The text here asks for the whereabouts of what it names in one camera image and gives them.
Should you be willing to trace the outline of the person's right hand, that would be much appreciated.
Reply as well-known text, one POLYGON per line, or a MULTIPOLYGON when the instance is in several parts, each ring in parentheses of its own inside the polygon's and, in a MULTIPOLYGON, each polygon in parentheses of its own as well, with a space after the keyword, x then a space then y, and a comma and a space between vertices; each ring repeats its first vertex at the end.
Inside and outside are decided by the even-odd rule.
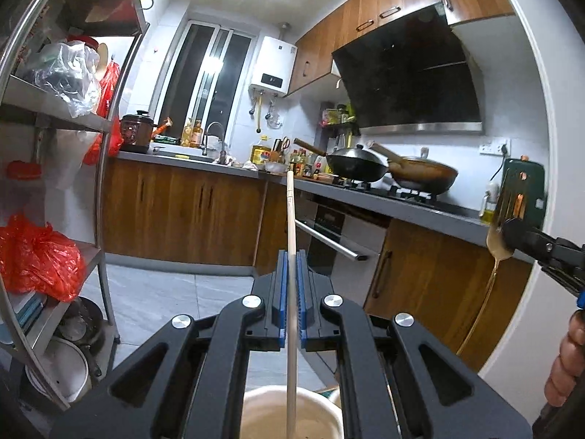
POLYGON ((573 392, 577 379, 584 372, 584 343, 583 311, 577 310, 569 320, 567 333, 561 340, 559 353, 544 385, 549 405, 562 407, 573 392))

